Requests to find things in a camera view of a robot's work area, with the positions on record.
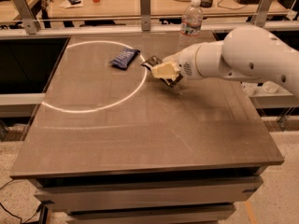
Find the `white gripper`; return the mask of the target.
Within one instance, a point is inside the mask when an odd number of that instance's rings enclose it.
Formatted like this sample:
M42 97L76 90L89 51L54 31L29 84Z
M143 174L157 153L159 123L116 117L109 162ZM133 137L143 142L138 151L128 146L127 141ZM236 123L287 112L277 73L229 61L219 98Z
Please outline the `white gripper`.
M166 63L153 66L151 73L155 78L163 79L175 79L179 72L187 79L203 79L204 77L197 68L197 64L199 64L197 53L201 47L201 44L191 45L182 51L163 58L163 62Z

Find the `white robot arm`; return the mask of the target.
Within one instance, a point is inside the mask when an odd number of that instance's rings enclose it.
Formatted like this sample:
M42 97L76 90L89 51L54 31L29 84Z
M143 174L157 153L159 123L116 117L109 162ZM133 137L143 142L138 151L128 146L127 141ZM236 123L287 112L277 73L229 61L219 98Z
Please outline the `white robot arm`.
M271 81L299 96L299 51L257 26L242 26L222 41L194 44L151 67L154 77L261 83Z

